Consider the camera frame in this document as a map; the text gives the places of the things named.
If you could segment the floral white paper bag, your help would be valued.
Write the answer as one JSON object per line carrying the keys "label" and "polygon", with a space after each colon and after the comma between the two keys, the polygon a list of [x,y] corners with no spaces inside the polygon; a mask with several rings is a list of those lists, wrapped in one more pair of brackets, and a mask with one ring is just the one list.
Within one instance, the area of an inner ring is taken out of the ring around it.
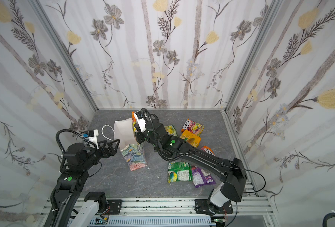
{"label": "floral white paper bag", "polygon": [[[147,167],[143,145],[139,144],[134,136],[134,123],[132,118],[128,118],[122,121],[115,121],[113,127],[106,124],[101,129],[102,136],[107,140],[120,140],[119,149],[130,171]],[[112,129],[113,139],[104,135],[106,127]]]}

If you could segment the green Fox's tea candy bag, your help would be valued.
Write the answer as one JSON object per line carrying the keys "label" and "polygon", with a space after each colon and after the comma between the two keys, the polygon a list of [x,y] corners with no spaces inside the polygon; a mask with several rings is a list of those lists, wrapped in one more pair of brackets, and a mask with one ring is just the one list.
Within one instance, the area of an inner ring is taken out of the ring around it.
{"label": "green Fox's tea candy bag", "polygon": [[191,165],[187,162],[168,163],[168,183],[193,180]]}

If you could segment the purple Fox's berries bag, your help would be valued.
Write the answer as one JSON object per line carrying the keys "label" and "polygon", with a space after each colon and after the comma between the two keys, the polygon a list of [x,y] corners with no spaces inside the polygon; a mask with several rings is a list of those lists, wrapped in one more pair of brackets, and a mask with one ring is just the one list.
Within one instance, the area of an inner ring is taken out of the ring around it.
{"label": "purple Fox's berries bag", "polygon": [[197,166],[192,166],[192,176],[195,188],[216,184],[216,181],[213,179],[210,173]]}

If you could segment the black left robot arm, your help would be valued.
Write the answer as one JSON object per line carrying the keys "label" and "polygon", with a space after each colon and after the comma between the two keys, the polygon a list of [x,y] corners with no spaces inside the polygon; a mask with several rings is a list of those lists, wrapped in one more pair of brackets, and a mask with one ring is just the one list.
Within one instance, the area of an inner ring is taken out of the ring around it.
{"label": "black left robot arm", "polygon": [[[61,143],[60,134],[70,132],[81,138],[81,142],[67,149]],[[56,133],[55,139],[62,152],[60,176],[50,195],[51,210],[45,222],[46,227],[66,227],[85,182],[90,178],[88,171],[97,165],[100,159],[107,159],[117,153],[120,140],[93,142],[96,133],[85,131],[80,134],[70,129]]]}

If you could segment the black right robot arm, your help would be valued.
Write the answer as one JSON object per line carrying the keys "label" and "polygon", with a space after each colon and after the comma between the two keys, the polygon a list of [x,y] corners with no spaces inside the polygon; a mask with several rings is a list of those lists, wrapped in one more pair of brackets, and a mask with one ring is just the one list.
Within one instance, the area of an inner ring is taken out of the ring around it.
{"label": "black right robot arm", "polygon": [[199,168],[206,169],[219,177],[221,184],[215,188],[207,199],[208,215],[214,215],[228,201],[239,203],[246,193],[248,172],[240,159],[219,158],[202,151],[184,139],[170,135],[159,118],[150,114],[145,108],[135,112],[135,138],[138,143],[148,142],[155,152],[165,161],[185,160]]}

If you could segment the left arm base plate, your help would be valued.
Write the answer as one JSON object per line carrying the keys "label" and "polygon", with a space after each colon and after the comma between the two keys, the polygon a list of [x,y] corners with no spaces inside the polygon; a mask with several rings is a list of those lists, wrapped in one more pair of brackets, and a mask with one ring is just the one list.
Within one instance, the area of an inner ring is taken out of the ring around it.
{"label": "left arm base plate", "polygon": [[84,198],[84,203],[87,208],[96,207],[96,214],[100,215],[119,215],[122,207],[122,200],[107,199],[104,192],[89,192]]}

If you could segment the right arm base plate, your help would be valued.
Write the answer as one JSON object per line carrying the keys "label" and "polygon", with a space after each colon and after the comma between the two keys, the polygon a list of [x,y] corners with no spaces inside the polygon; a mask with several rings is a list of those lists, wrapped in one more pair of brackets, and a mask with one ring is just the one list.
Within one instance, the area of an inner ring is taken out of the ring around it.
{"label": "right arm base plate", "polygon": [[227,201],[222,207],[216,207],[208,203],[208,199],[195,199],[194,210],[196,214],[204,214],[209,216],[233,214],[233,206],[231,201]]}

